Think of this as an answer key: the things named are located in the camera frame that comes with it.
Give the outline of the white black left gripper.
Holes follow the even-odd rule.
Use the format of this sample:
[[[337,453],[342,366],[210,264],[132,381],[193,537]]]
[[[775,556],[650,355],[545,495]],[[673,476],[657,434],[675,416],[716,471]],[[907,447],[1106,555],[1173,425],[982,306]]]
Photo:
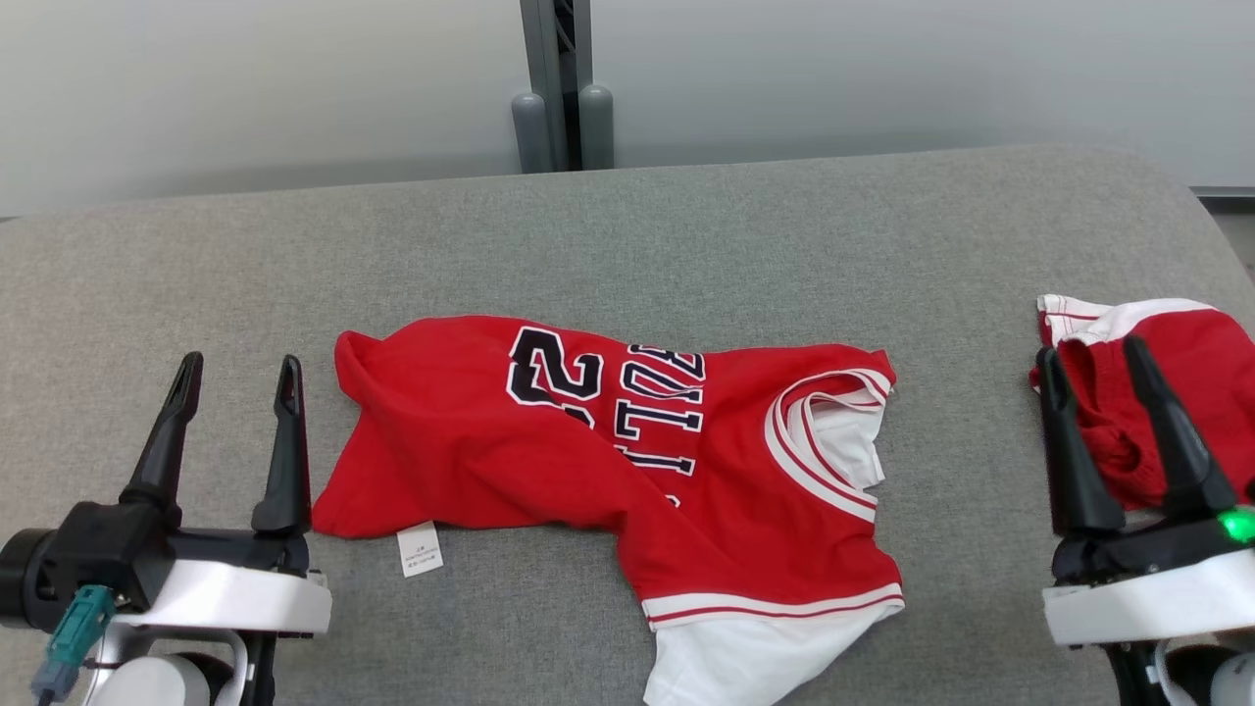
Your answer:
[[[184,354],[148,434],[137,466],[120,493],[122,504],[161,510],[182,525],[176,492],[182,477],[184,433],[197,415],[205,370],[198,350]],[[251,530],[190,529],[172,535],[174,567],[151,608],[120,611],[114,624],[154,630],[269,631],[326,635],[333,594],[311,568],[304,533],[311,527],[307,425],[299,357],[279,366],[274,398],[276,431],[264,499]]]

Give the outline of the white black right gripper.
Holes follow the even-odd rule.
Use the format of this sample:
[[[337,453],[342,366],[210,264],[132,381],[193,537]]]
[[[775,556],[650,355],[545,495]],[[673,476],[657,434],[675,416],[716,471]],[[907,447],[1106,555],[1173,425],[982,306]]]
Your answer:
[[[1252,630],[1252,509],[1236,508],[1237,493],[1146,341],[1126,339],[1124,359],[1163,466],[1163,515],[1215,518],[1117,533],[1124,508],[1086,446],[1079,399],[1058,350],[1040,349],[1050,522],[1067,538],[1052,561],[1054,586],[1040,591],[1050,637],[1073,647]]]

